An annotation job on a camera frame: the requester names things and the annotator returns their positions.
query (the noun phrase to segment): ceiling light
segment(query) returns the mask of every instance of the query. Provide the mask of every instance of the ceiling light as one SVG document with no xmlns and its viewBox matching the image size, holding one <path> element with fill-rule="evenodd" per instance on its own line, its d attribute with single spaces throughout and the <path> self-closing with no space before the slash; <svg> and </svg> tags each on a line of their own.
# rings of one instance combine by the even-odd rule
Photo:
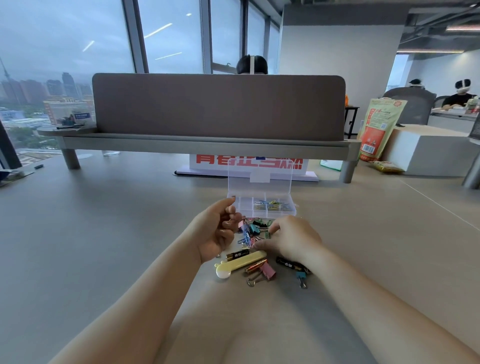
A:
<svg viewBox="0 0 480 364">
<path fill-rule="evenodd" d="M 163 58 L 167 58 L 167 57 L 171 57 L 171 56 L 176 56 L 177 54 L 181 54 L 181 52 L 178 52 L 178 53 L 173 53 L 173 54 L 169 54 L 168 56 L 163 56 L 163 57 L 160 57 L 160 58 L 155 58 L 155 60 L 161 60 Z"/>
<path fill-rule="evenodd" d="M 480 24 L 475 25 L 449 25 L 447 30 L 459 32 L 480 32 Z"/>
<path fill-rule="evenodd" d="M 82 52 L 85 52 L 85 51 L 86 51 L 87 49 L 89 49 L 90 46 L 91 46 L 92 44 L 94 44 L 94 43 L 95 43 L 94 40 L 90 41 L 90 43 L 87 44 L 87 46 L 82 50 Z"/>
<path fill-rule="evenodd" d="M 158 28 L 157 30 L 153 31 L 152 33 L 145 35 L 145 36 L 144 36 L 144 39 L 145 39 L 145 38 L 148 38 L 149 36 L 152 36 L 153 34 L 158 33 L 160 30 L 164 30 L 165 28 L 168 28 L 168 27 L 171 26 L 172 24 L 173 24 L 173 23 L 168 23 L 168 24 L 164 25 L 163 27 Z"/>
<path fill-rule="evenodd" d="M 399 49 L 397 53 L 463 53 L 463 50 L 448 49 Z"/>
</svg>

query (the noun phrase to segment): left hand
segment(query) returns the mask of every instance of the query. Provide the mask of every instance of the left hand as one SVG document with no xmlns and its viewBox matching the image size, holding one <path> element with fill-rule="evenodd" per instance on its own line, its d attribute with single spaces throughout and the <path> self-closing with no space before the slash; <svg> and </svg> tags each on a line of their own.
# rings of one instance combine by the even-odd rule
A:
<svg viewBox="0 0 480 364">
<path fill-rule="evenodd" d="M 201 262 L 207 262 L 233 241 L 242 215 L 235 212 L 234 197 L 224 198 L 195 216 L 182 235 L 195 242 Z"/>
</svg>

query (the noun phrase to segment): brown partition panel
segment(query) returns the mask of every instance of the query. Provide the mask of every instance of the brown partition panel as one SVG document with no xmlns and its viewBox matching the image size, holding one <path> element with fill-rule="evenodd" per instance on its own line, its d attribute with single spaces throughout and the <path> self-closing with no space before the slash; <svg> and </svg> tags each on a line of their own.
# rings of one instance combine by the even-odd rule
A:
<svg viewBox="0 0 480 364">
<path fill-rule="evenodd" d="M 97 73 L 93 91 L 101 133 L 343 140 L 340 76 Z"/>
</svg>

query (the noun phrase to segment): transparent plastic box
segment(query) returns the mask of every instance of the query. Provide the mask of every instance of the transparent plastic box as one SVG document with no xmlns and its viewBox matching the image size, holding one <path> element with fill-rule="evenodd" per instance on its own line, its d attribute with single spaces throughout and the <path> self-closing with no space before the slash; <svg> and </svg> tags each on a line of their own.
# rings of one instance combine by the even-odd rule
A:
<svg viewBox="0 0 480 364">
<path fill-rule="evenodd" d="M 228 197 L 236 196 L 235 208 L 248 218 L 296 215 L 290 196 L 293 166 L 291 159 L 230 158 Z"/>
</svg>

